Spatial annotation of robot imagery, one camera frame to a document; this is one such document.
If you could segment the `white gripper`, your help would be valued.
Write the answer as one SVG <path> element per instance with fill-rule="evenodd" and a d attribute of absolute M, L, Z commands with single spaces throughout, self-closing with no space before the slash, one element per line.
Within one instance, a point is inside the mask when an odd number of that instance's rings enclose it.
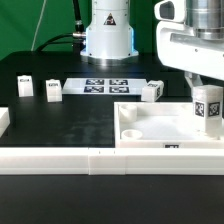
<path fill-rule="evenodd" d="M 161 21 L 156 28 L 156 43 L 163 65 L 186 71 L 192 98 L 203 86 L 199 75 L 224 81 L 224 40 L 203 40 L 184 24 Z"/>

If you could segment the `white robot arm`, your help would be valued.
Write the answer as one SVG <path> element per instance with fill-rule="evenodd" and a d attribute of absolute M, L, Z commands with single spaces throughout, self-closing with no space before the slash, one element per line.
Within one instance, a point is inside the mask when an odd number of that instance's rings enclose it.
<path fill-rule="evenodd" d="M 107 65 L 138 56 L 130 0 L 91 0 L 83 60 Z M 164 66 L 182 70 L 190 84 L 202 76 L 224 81 L 224 0 L 160 0 L 146 38 Z"/>

